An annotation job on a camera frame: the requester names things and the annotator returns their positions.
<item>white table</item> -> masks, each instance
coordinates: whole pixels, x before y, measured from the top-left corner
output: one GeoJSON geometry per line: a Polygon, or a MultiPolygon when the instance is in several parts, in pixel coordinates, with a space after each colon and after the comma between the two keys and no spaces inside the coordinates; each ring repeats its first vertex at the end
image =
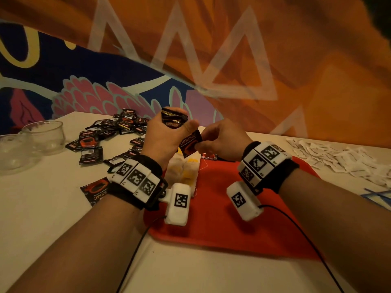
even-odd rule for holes
{"type": "MultiPolygon", "coordinates": [[[[102,115],[73,112],[62,117],[68,141],[102,115]]],[[[270,140],[293,153],[285,137],[249,133],[253,140],[270,140]]],[[[136,135],[102,141],[105,158],[125,152],[136,135]]],[[[391,150],[367,147],[382,163],[391,163],[391,150]]],[[[46,156],[36,166],[0,177],[0,292],[4,292],[62,233],[91,206],[79,187],[104,176],[108,167],[80,167],[80,153],[64,149],[46,156]]],[[[321,178],[354,193],[364,187],[383,190],[349,174],[325,168],[321,178]]],[[[142,222],[134,230],[134,249],[142,222]]],[[[320,262],[270,259],[207,248],[155,241],[146,236],[128,275],[125,292],[336,292],[337,288],[320,262]]],[[[340,276],[345,292],[354,290],[340,276]]]]}

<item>wire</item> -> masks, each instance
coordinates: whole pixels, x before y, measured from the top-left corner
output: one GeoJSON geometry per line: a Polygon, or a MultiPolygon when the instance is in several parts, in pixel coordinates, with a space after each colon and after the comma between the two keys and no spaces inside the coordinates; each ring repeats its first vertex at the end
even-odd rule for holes
{"type": "Polygon", "coordinates": [[[137,253],[137,251],[138,251],[138,248],[140,247],[141,242],[143,241],[143,239],[144,239],[145,235],[147,234],[148,230],[152,227],[152,225],[153,225],[156,221],[158,221],[159,219],[165,219],[166,217],[167,217],[167,216],[162,216],[162,217],[157,217],[157,218],[155,218],[155,219],[152,221],[152,223],[149,224],[149,226],[147,227],[147,229],[144,231],[143,235],[141,236],[141,238],[140,238],[140,240],[139,240],[139,242],[138,242],[138,244],[137,244],[136,249],[134,250],[134,253],[133,253],[133,255],[132,255],[132,258],[130,259],[129,265],[128,265],[127,268],[126,268],[126,271],[125,271],[125,273],[124,273],[124,276],[122,277],[122,280],[121,280],[121,282],[120,282],[120,285],[118,286],[118,289],[117,289],[116,293],[119,293],[119,292],[121,291],[122,284],[123,284],[124,281],[125,281],[126,275],[127,275],[128,271],[129,271],[129,268],[130,268],[130,266],[132,265],[132,262],[133,262],[133,260],[134,260],[134,257],[136,256],[136,253],[137,253]]]}
{"type": "Polygon", "coordinates": [[[335,276],[331,272],[331,270],[328,267],[326,261],[323,259],[322,255],[320,254],[320,251],[316,248],[315,244],[309,239],[309,237],[305,234],[305,232],[301,229],[301,227],[295,221],[293,221],[293,219],[287,213],[285,213],[284,211],[281,211],[279,208],[277,208],[275,206],[272,206],[272,205],[260,205],[260,206],[258,206],[258,208],[260,208],[260,209],[266,208],[266,207],[269,207],[269,208],[272,208],[272,209],[275,209],[275,210],[279,211],[281,214],[283,214],[285,217],[287,217],[298,228],[298,230],[300,230],[301,234],[305,237],[305,239],[310,243],[311,247],[315,250],[316,254],[320,258],[320,261],[322,261],[323,265],[327,269],[327,272],[333,278],[333,281],[337,285],[337,287],[340,290],[340,292],[344,293],[344,290],[342,289],[342,287],[340,286],[339,282],[337,281],[337,279],[335,278],[335,276]]]}

